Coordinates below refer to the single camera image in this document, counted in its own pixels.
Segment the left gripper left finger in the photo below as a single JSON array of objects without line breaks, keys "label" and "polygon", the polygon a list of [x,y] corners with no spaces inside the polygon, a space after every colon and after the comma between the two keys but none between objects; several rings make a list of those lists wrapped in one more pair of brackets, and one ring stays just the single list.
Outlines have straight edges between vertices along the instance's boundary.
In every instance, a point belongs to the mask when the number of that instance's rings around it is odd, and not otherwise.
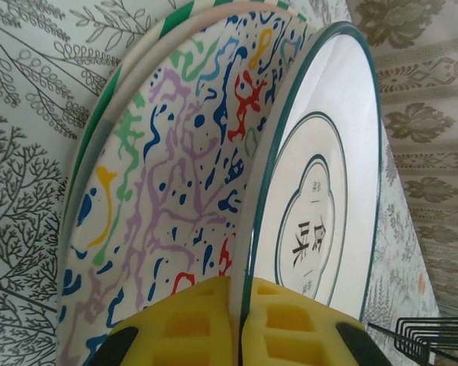
[{"label": "left gripper left finger", "polygon": [[229,277],[188,287],[123,320],[89,365],[232,365]]}]

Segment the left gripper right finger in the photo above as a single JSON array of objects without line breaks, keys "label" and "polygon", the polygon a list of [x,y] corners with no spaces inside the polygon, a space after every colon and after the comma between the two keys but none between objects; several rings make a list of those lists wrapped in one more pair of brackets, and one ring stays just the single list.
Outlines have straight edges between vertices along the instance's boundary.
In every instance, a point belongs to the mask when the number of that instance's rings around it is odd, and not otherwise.
[{"label": "left gripper right finger", "polygon": [[358,320],[262,278],[253,280],[243,365],[388,365]]}]

